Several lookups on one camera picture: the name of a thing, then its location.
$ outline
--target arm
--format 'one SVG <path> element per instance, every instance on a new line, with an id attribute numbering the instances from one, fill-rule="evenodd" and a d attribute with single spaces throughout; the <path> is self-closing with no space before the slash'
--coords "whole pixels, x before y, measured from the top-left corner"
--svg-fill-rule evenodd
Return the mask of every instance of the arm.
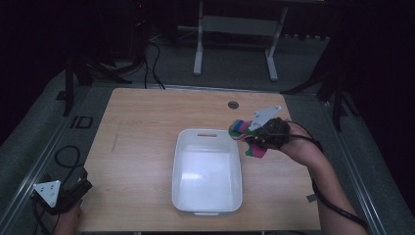
<path id="1" fill-rule="evenodd" d="M 289 123 L 289 125 L 291 134 L 308 136 L 307 132 L 298 125 L 293 123 Z M 317 187 L 329 202 L 346 212 L 357 215 L 331 164 L 313 143 L 299 138 L 291 138 L 288 144 L 281 147 L 280 151 L 297 163 L 307 166 L 313 172 Z M 317 202 L 317 205 L 323 234 L 367 234 L 366 230 L 358 223 L 341 216 L 320 201 Z"/>
<path id="2" fill-rule="evenodd" d="M 77 233 L 78 218 L 81 210 L 79 204 L 61 215 L 52 215 L 52 226 L 56 226 L 53 235 L 74 235 Z"/>

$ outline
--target gray floor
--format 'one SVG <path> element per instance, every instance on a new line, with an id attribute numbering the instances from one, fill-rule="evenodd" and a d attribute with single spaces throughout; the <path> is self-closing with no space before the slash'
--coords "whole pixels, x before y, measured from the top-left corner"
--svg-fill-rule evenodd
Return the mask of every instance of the gray floor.
<path id="1" fill-rule="evenodd" d="M 306 81 L 327 43 L 318 39 L 300 41 L 282 38 L 274 56 L 279 80 L 273 82 L 268 78 L 264 53 L 258 48 L 225 47 L 207 40 L 202 74 L 193 76 L 194 34 L 183 37 L 175 46 L 169 45 L 161 37 L 153 41 L 161 48 L 157 75 L 168 89 L 186 87 L 275 93 Z M 150 47 L 150 63 L 156 55 L 156 48 Z M 139 70 L 125 78 L 134 81 L 130 87 L 143 87 L 143 77 L 143 71 Z M 92 87 L 76 86 L 76 106 L 69 117 L 63 117 L 64 102 L 55 100 L 58 92 L 65 89 L 64 75 L 61 73 L 49 83 L 22 123 L 3 144 L 0 150 L 0 210 L 2 216 L 12 215 L 9 221 L 10 234 L 28 234 L 33 229 L 34 218 L 29 200 L 27 197 L 19 198 L 24 192 L 17 194 L 18 190 L 27 189 L 22 182 L 37 182 L 39 175 L 30 173 L 33 166 L 36 163 L 45 164 L 44 172 L 56 178 L 62 177 L 66 171 L 59 168 L 51 156 L 69 144 L 80 149 L 80 161 L 85 161 L 115 87 L 120 85 L 105 81 L 97 81 Z M 285 96 L 293 120 L 308 127 L 323 143 L 325 153 L 351 202 L 361 216 L 366 215 L 369 223 L 372 221 L 371 234 L 413 233 L 414 217 L 396 189 L 364 121 L 345 107 L 347 116 L 342 117 L 344 131 L 336 131 L 330 121 L 331 104 L 316 100 L 313 94 L 317 89 L 318 85 L 300 94 Z M 94 118 L 91 128 L 71 128 L 76 116 Z M 357 174 L 350 172 L 350 163 L 357 169 Z M 356 184 L 356 177 L 361 185 Z M 10 213 L 14 210 L 18 210 L 16 219 Z M 303 232 L 319 234 L 318 231 Z M 281 231 L 278 234 L 293 233 Z"/>

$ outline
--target dark background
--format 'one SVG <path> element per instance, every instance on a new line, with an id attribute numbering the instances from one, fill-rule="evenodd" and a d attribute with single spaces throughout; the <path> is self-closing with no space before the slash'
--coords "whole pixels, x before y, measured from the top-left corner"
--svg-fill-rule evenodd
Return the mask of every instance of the dark background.
<path id="1" fill-rule="evenodd" d="M 198 1 L 144 1 L 138 20 L 136 12 L 131 11 L 131 6 L 137 6 L 130 1 L 116 1 L 116 5 L 114 1 L 97 2 L 2 1 L 1 143 L 19 124 L 50 79 L 64 69 L 69 53 L 80 50 L 99 62 L 110 64 L 112 59 L 125 56 L 123 52 L 128 51 L 125 45 L 131 39 L 124 32 L 137 21 L 145 19 L 173 42 L 178 25 L 197 25 Z M 274 12 L 269 12 L 272 9 L 269 6 L 280 7 L 273 1 L 256 2 L 256 7 L 250 8 L 251 1 L 244 1 L 240 8 L 232 8 L 235 12 L 227 9 L 226 14 L 272 18 Z M 300 38 L 306 35 L 331 37 L 314 74 L 346 65 L 346 90 L 352 95 L 402 196 L 414 212 L 415 193 L 411 180 L 415 178 L 412 147 L 415 117 L 411 104 L 415 101 L 415 3 L 379 0 L 366 1 L 364 6 L 345 7 L 342 4 L 352 5 L 354 1 L 327 2 L 334 5 L 291 4 L 283 33 L 298 34 Z M 137 31 L 135 45 L 145 39 Z M 142 50 L 143 47 L 137 46 L 134 55 Z"/>

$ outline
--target white triangular device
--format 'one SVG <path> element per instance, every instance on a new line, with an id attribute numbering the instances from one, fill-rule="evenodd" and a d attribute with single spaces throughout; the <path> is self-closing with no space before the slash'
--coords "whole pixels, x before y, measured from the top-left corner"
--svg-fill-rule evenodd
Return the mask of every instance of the white triangular device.
<path id="1" fill-rule="evenodd" d="M 54 208 L 61 188 L 61 181 L 56 180 L 52 182 L 33 184 L 34 190 L 45 200 L 49 207 Z"/>
<path id="2" fill-rule="evenodd" d="M 260 127 L 263 127 L 270 119 L 274 118 L 275 115 L 280 112 L 281 106 L 275 106 L 264 110 L 254 112 L 254 119 L 248 129 L 254 131 Z"/>

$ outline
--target white plastic bin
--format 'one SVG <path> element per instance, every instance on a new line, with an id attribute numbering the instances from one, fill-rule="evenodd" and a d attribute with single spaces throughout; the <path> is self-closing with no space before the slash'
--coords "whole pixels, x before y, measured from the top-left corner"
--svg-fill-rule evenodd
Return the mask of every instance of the white plastic bin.
<path id="1" fill-rule="evenodd" d="M 234 212 L 242 204 L 238 144 L 226 130 L 186 129 L 178 137 L 172 202 L 196 215 Z"/>

